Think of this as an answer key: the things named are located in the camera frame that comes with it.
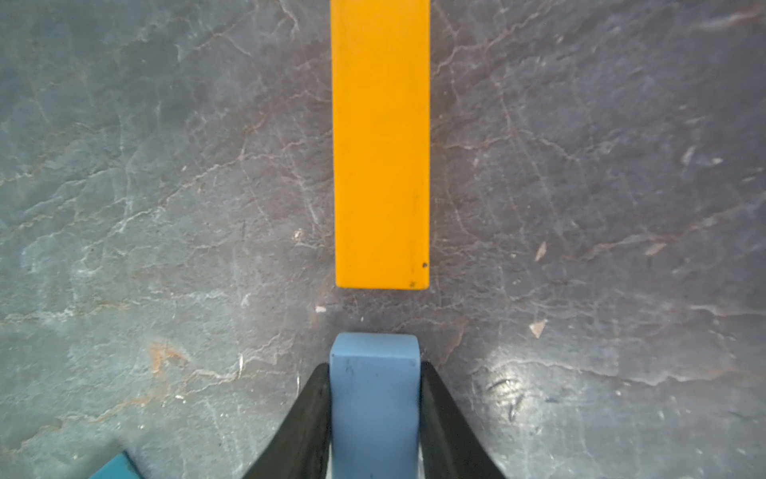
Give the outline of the light blue short block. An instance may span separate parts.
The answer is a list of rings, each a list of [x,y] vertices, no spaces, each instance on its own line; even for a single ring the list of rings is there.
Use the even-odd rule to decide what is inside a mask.
[[[414,335],[341,333],[330,352],[334,478],[416,478],[420,347]]]

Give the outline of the yellow-orange block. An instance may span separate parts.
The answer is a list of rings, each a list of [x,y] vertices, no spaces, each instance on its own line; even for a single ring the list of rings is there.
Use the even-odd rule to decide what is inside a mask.
[[[330,4],[336,283],[428,289],[430,4]]]

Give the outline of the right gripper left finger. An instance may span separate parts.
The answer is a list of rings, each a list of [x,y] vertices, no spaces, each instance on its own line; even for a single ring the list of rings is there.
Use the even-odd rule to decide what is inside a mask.
[[[331,443],[329,364],[321,363],[244,479],[324,479]]]

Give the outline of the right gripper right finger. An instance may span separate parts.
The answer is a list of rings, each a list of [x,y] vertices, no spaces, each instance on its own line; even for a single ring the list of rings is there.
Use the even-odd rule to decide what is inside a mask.
[[[420,445],[426,479],[505,479],[434,365],[421,363]]]

